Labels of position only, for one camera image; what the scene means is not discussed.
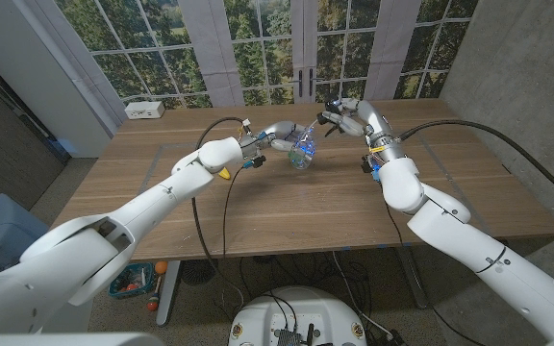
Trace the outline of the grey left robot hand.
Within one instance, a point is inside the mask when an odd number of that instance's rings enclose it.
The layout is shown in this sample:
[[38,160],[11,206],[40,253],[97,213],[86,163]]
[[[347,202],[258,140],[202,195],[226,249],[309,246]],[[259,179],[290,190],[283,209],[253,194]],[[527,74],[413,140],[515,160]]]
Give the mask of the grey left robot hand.
[[255,134],[245,136],[239,143],[242,155],[245,159],[254,158],[266,148],[289,152],[306,130],[305,126],[292,121],[274,123]]

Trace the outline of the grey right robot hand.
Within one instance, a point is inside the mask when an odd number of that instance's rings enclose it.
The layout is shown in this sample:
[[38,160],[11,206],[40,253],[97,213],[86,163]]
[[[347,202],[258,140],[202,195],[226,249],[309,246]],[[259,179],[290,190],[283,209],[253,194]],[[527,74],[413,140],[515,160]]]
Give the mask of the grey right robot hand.
[[388,120],[366,100],[329,101],[325,110],[317,115],[317,122],[320,125],[331,123],[350,136],[363,136],[369,153],[384,163],[406,157]]

